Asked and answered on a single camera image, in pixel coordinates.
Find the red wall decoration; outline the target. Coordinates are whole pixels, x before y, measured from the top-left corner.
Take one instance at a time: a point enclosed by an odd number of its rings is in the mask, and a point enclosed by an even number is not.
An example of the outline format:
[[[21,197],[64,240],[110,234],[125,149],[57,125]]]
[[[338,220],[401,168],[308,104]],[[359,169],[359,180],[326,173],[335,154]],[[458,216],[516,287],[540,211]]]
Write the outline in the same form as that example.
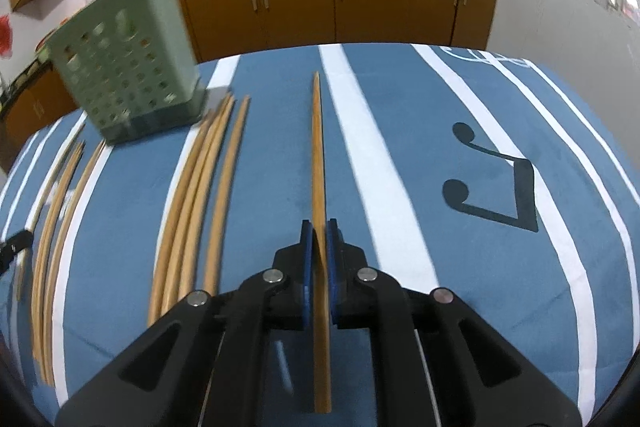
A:
[[[12,55],[13,30],[9,14],[0,16],[0,56]]]

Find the brown lower kitchen cabinets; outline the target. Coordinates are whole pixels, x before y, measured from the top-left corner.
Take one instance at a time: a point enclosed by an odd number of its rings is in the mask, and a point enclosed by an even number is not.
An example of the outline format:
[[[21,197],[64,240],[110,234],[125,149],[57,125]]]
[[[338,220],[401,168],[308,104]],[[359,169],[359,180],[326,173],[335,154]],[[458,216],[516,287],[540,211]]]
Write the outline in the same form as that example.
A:
[[[484,49],[497,0],[179,0],[198,64],[234,54],[323,43],[414,42]],[[6,118],[10,138],[79,107],[49,55],[43,80]]]

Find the wooden chopstick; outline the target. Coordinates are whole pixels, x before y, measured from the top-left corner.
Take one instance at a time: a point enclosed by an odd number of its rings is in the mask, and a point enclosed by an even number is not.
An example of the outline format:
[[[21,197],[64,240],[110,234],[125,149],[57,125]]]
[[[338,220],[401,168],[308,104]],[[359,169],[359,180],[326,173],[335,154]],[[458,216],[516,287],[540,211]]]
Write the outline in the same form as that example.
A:
[[[26,221],[26,229],[31,232],[35,232],[37,228],[37,223],[39,221],[42,208],[46,205],[47,199],[51,193],[51,188],[56,179],[58,179],[58,174],[60,173],[64,162],[68,154],[70,153],[70,147],[73,142],[77,139],[78,134],[81,132],[82,128],[85,126],[86,115],[82,114],[76,124],[73,125],[70,132],[67,133],[65,140],[62,142],[60,148],[58,149],[58,153],[54,156],[51,166],[44,177],[44,180],[40,186],[39,192],[35,199],[34,205],[32,205],[32,209],[29,211],[29,215]],[[22,297],[22,289],[27,265],[27,257],[32,250],[32,247],[27,247],[19,256],[18,262],[15,271],[14,277],[14,291],[13,296],[17,301],[21,300]]]
[[[68,231],[70,231],[70,222],[72,222],[74,217],[80,196],[84,193],[89,176],[93,172],[94,167],[96,167],[96,162],[98,161],[104,147],[105,141],[101,140],[92,152],[84,171],[81,173],[72,198],[67,205],[60,231],[58,231],[58,236],[56,236],[53,259],[50,263],[47,275],[47,286],[46,292],[44,293],[42,314],[42,369],[44,382],[49,386],[54,385],[52,348],[53,303],[55,284],[58,280],[58,273],[60,273],[63,248],[67,239]]]
[[[324,176],[324,147],[320,75],[312,77],[311,103],[311,223],[314,228],[314,411],[332,411],[331,351],[330,351],[330,288],[329,265],[326,253],[326,177]]]
[[[220,144],[228,126],[229,117],[235,98],[228,95],[220,113],[214,119],[205,139],[204,150],[201,153],[201,167],[198,170],[198,185],[195,189],[193,204],[186,229],[183,260],[177,298],[182,299],[192,291],[196,262],[198,261],[198,247],[200,247],[202,222],[208,201],[209,187],[216,166]]]
[[[214,118],[215,111],[213,109],[209,110],[198,126],[193,126],[189,131],[175,170],[175,180],[172,181],[169,187],[166,200],[166,216],[160,227],[160,235],[156,245],[152,289],[148,318],[146,319],[146,325],[148,326],[153,325],[160,315],[171,246],[176,233],[179,213],[186,198],[186,188],[191,180],[198,153],[200,153],[200,148],[209,127],[213,124]]]
[[[44,286],[46,286],[53,232],[56,221],[58,221],[58,216],[60,215],[67,187],[73,179],[84,148],[85,142],[80,141],[75,144],[73,150],[68,154],[66,163],[63,165],[63,170],[61,171],[61,176],[58,177],[58,186],[55,187],[53,191],[52,202],[47,213],[46,222],[44,222],[43,232],[38,245],[36,269],[34,280],[32,281],[30,323],[32,323],[32,355],[39,368],[42,366],[43,295]]]
[[[224,101],[226,101],[227,94],[221,102],[220,109],[215,113],[216,116],[220,113],[221,107],[224,106]],[[192,172],[191,180],[189,181],[189,185],[186,188],[186,198],[184,199],[182,209],[179,213],[179,218],[177,222],[176,233],[174,237],[174,241],[172,242],[171,252],[169,257],[168,269],[166,274],[166,280],[164,284],[163,290],[163,299],[162,305],[160,306],[160,315],[159,317],[166,313],[179,299],[177,298],[178,294],[178,286],[180,280],[180,272],[181,265],[183,260],[183,249],[184,242],[186,241],[186,229],[188,228],[188,222],[190,219],[191,208],[193,204],[194,194],[196,186],[198,185],[198,170],[201,167],[201,153],[204,150],[204,142],[200,148],[200,153],[198,153],[198,159],[196,160],[195,167]]]
[[[220,266],[222,258],[222,246],[224,246],[224,230],[228,216],[229,200],[232,189],[236,158],[238,158],[250,97],[245,95],[233,125],[231,138],[224,156],[221,175],[218,181],[216,202],[214,207],[213,222],[210,228],[207,245],[206,265],[203,287],[209,295],[218,293]]]

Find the blue striped tablecloth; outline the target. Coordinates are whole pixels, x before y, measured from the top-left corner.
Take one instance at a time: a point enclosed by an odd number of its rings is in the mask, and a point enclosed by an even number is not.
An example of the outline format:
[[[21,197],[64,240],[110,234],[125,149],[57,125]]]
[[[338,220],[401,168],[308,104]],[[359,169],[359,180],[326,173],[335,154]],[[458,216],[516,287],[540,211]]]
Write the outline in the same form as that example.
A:
[[[402,286],[452,289],[590,419],[639,343],[639,170],[547,67],[412,44],[325,44],[200,68],[240,109],[219,289],[270,265],[311,214],[311,92],[322,90],[326,213]],[[25,144],[1,233],[26,229],[83,113]],[[53,303],[53,376],[32,361],[30,302],[1,280],[1,337],[47,419],[145,329],[169,187],[192,127],[106,146],[80,196]]]

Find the green perforated utensil holder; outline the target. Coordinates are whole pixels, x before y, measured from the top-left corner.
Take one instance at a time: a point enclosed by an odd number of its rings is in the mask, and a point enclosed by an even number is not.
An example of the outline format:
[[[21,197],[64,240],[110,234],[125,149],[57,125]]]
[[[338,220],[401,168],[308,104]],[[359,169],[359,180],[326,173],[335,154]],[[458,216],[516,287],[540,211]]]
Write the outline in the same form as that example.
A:
[[[94,0],[43,49],[107,143],[193,124],[203,113],[179,0]]]

